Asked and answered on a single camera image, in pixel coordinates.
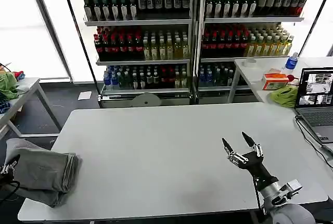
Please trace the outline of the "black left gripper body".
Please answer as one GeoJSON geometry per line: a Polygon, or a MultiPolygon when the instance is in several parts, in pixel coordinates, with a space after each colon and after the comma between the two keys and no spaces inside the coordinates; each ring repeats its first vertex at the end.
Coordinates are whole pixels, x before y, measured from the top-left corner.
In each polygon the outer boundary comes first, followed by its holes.
{"type": "Polygon", "coordinates": [[[11,183],[13,180],[14,174],[12,172],[0,174],[0,183],[11,183]]]}

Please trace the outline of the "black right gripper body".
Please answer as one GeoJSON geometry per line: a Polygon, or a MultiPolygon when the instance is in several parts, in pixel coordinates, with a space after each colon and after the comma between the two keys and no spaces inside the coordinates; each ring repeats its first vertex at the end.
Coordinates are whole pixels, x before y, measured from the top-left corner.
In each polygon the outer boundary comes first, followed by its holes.
{"type": "Polygon", "coordinates": [[[278,179],[268,172],[262,162],[263,157],[258,157],[255,151],[243,154],[242,158],[238,154],[233,155],[233,163],[240,169],[249,171],[257,181],[257,186],[269,186],[278,182],[278,179]]]}

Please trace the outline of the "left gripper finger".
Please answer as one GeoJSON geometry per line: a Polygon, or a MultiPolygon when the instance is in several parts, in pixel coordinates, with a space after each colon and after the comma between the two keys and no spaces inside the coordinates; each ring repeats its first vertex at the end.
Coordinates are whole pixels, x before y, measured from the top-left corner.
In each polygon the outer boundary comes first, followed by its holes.
{"type": "Polygon", "coordinates": [[[6,162],[3,166],[1,166],[1,174],[14,173],[14,168],[18,164],[19,159],[20,154],[16,155],[10,161],[6,162]]]}

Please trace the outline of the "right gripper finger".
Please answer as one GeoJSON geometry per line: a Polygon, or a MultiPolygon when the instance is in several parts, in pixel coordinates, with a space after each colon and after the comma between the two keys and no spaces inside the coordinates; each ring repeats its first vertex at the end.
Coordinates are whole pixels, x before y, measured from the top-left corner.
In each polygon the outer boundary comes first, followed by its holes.
{"type": "Polygon", "coordinates": [[[264,153],[262,150],[262,146],[259,143],[256,143],[252,137],[248,136],[246,133],[242,132],[242,136],[245,139],[245,142],[251,148],[251,152],[244,154],[245,158],[249,158],[249,155],[255,155],[258,158],[263,158],[264,153]]]}
{"type": "Polygon", "coordinates": [[[230,162],[232,162],[236,166],[239,166],[240,164],[246,164],[248,162],[248,159],[235,152],[224,138],[222,138],[222,142],[224,145],[224,149],[227,153],[227,159],[230,162]]]}

